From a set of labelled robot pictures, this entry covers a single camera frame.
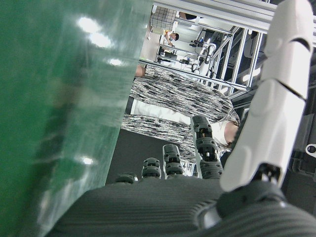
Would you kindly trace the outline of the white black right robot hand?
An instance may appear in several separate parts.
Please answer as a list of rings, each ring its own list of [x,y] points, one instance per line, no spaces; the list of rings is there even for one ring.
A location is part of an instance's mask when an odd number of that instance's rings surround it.
[[[84,193],[51,237],[313,237],[316,220],[289,204],[280,187],[305,107],[313,52],[307,0],[281,2],[270,23],[261,74],[234,149],[222,165],[204,117],[192,120],[199,176],[162,180],[152,161],[133,184]]]

